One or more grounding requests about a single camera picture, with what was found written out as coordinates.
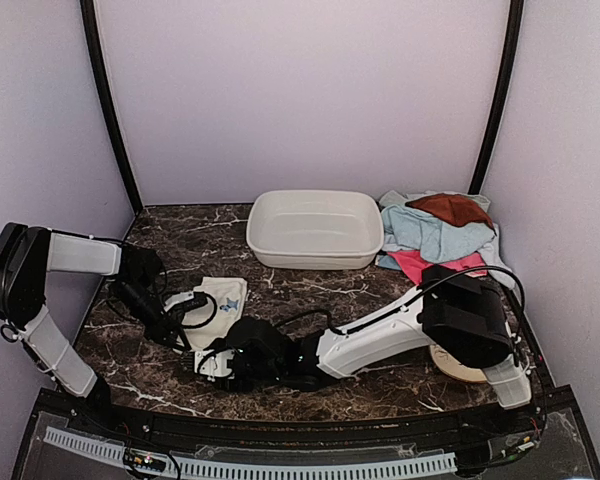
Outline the white embroidered towel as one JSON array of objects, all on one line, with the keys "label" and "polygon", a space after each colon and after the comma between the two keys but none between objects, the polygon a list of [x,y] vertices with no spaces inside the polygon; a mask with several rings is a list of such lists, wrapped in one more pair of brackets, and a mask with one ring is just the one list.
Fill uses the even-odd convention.
[{"label": "white embroidered towel", "polygon": [[243,278],[204,277],[191,291],[203,292],[207,304],[184,313],[182,325],[192,350],[203,351],[242,317],[248,286]]}]

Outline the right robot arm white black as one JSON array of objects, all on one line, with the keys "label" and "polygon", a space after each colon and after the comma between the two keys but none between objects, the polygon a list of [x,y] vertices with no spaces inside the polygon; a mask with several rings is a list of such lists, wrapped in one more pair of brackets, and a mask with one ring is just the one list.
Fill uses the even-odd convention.
[{"label": "right robot arm white black", "polygon": [[253,317],[236,322],[212,360],[236,388],[258,380],[316,391],[407,351],[437,345],[461,365],[481,371],[498,405],[490,424],[514,432],[529,416],[532,387],[515,351],[492,284],[442,266],[425,269],[419,285],[363,318],[293,340],[280,325]]}]

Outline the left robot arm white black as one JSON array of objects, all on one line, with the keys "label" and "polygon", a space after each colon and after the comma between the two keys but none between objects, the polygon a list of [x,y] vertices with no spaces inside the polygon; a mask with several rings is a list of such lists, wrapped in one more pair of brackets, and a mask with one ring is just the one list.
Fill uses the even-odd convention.
[{"label": "left robot arm white black", "polygon": [[118,240],[10,222],[0,233],[0,319],[14,339],[70,395],[88,400],[81,417],[100,436],[121,427],[120,412],[104,399],[106,381],[75,351],[47,306],[50,272],[95,274],[112,282],[115,297],[144,327],[150,341],[185,351],[190,344],[178,315],[168,311],[155,279],[157,253]]}]

